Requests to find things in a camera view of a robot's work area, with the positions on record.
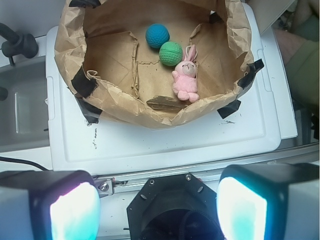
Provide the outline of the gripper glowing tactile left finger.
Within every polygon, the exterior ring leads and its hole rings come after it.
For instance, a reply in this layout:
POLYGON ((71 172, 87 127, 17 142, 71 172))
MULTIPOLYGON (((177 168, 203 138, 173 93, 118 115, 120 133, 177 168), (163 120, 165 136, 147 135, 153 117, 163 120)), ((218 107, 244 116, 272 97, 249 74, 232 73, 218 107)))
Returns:
POLYGON ((2 240, 94 240, 100 216, 100 197, 86 171, 0 174, 2 240))

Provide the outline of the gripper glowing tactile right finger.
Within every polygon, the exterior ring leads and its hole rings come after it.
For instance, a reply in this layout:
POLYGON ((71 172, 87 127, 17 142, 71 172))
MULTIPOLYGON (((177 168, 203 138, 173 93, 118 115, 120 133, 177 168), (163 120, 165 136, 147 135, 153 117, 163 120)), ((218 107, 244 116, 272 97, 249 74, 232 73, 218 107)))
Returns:
POLYGON ((216 209, 227 240, 318 240, 320 167, 229 165, 220 176, 216 209))

